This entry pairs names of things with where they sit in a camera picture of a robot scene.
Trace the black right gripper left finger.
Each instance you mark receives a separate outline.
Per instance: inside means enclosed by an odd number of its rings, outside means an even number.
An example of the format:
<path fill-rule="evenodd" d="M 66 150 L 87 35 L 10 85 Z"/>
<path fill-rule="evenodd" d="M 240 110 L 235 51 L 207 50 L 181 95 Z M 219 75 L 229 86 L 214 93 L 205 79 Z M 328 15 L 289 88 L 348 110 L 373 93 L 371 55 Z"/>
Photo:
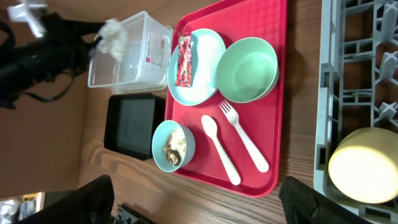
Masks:
<path fill-rule="evenodd" d="M 102 175 L 55 202 L 19 221 L 19 224 L 99 223 L 111 218 L 114 189 L 111 177 Z"/>

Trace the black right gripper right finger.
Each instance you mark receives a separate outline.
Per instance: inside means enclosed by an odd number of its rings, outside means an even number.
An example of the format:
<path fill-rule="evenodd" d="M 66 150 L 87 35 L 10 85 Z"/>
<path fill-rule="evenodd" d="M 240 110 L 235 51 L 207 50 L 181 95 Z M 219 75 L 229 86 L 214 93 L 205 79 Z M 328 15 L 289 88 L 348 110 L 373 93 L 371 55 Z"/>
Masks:
<path fill-rule="evenodd" d="M 371 224 L 291 176 L 283 179 L 279 198 L 288 224 Z"/>

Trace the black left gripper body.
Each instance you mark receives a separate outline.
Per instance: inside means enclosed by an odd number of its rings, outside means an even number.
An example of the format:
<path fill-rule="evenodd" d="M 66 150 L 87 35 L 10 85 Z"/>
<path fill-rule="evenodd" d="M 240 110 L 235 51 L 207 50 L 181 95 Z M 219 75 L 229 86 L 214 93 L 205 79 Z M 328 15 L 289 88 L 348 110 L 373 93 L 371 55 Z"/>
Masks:
<path fill-rule="evenodd" d="M 99 40 L 86 42 L 83 37 L 97 33 L 104 22 L 64 19 L 53 12 L 39 17 L 44 36 L 18 48 L 19 64 L 37 82 L 55 78 L 65 70 L 73 77 L 87 71 L 90 52 Z"/>

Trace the white napkin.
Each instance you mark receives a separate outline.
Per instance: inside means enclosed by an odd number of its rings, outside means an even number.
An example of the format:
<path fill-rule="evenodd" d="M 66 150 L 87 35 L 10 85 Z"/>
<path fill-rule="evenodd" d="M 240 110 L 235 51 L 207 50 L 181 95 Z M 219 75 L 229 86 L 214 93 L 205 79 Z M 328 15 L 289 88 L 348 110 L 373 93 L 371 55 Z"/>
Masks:
<path fill-rule="evenodd" d="M 127 50 L 128 33 L 126 26 L 116 18 L 108 19 L 94 38 L 94 46 L 89 52 L 93 57 L 97 52 L 110 54 L 122 62 Z"/>

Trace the yellow plastic cup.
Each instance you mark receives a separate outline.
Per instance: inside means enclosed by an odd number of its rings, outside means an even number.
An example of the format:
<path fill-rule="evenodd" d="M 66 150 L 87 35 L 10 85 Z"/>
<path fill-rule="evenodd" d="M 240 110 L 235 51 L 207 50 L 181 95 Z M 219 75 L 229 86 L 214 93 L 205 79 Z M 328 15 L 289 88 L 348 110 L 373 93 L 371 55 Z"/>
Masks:
<path fill-rule="evenodd" d="M 330 179 L 347 197 L 384 203 L 397 196 L 397 133 L 361 128 L 345 137 L 328 163 Z"/>

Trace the red snack wrapper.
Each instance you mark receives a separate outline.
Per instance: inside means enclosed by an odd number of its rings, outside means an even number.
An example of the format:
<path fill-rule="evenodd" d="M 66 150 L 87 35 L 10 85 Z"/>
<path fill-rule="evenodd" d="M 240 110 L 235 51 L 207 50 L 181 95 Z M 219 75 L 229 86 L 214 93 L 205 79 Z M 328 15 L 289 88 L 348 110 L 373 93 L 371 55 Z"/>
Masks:
<path fill-rule="evenodd" d="M 188 87 L 192 85 L 192 35 L 190 32 L 180 33 L 178 37 L 178 60 L 176 86 Z"/>

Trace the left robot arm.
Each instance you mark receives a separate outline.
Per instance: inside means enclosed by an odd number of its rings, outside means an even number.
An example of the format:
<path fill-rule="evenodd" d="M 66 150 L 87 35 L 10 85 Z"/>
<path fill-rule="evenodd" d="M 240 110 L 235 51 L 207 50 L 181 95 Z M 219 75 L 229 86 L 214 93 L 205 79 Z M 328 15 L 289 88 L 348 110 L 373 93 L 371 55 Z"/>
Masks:
<path fill-rule="evenodd" d="M 83 22 L 63 19 L 53 12 L 40 17 L 45 33 L 36 41 L 16 47 L 12 29 L 1 22 L 7 38 L 1 44 L 1 106 L 14 110 L 14 101 L 21 95 L 48 103 L 60 99 L 73 84 L 74 78 L 87 71 L 90 52 L 101 40 L 85 42 L 82 37 L 97 33 L 104 22 Z M 40 82 L 54 82 L 66 74 L 70 83 L 58 95 L 43 98 L 27 90 Z"/>

